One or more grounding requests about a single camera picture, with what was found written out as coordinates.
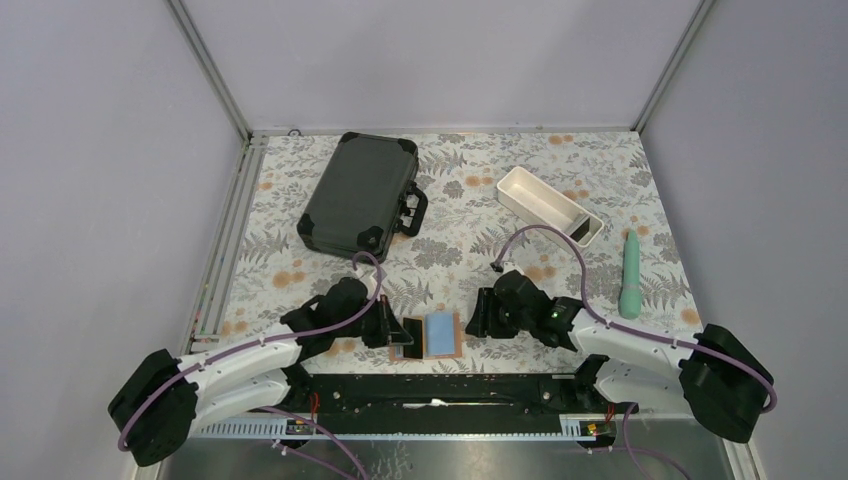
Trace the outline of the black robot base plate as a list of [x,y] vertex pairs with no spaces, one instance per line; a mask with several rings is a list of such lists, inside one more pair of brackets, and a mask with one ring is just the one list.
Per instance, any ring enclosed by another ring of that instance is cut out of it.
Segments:
[[626,402],[605,399],[581,375],[319,374],[302,368],[304,381],[271,407],[303,414],[314,422],[325,414],[486,409],[586,415],[607,423],[629,407]]

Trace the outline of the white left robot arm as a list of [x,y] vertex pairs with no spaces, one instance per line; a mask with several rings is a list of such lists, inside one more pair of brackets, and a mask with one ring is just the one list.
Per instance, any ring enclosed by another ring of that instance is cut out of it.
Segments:
[[146,356],[110,401],[118,447],[146,467],[175,453],[199,429],[264,406],[296,411],[309,401],[303,361],[338,338],[368,348],[410,342],[384,294],[345,277],[248,339],[199,354]]

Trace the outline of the black credit card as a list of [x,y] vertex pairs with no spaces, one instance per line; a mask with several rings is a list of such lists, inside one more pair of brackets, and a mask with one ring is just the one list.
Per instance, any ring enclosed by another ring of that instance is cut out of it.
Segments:
[[422,360],[425,353],[425,328],[421,318],[403,319],[403,328],[409,334],[410,341],[402,347],[405,359]]

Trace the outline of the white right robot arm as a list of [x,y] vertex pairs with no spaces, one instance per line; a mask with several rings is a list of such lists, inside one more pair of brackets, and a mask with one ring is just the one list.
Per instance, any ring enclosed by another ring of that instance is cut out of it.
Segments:
[[573,396],[589,412],[636,403],[690,414],[711,433],[746,443],[771,400],[773,376],[728,329],[709,324],[673,337],[617,318],[600,322],[582,300],[550,297],[517,271],[479,289],[465,331],[494,339],[526,332],[547,347],[585,355]]

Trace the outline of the white rectangular plastic tray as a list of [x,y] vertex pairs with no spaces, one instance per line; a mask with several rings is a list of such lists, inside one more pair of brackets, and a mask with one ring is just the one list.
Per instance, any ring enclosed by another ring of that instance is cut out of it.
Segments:
[[563,193],[530,173],[514,167],[496,184],[498,201],[529,225],[547,225],[566,234],[569,226],[584,216],[591,218],[589,233],[576,246],[583,250],[603,232],[604,222]]

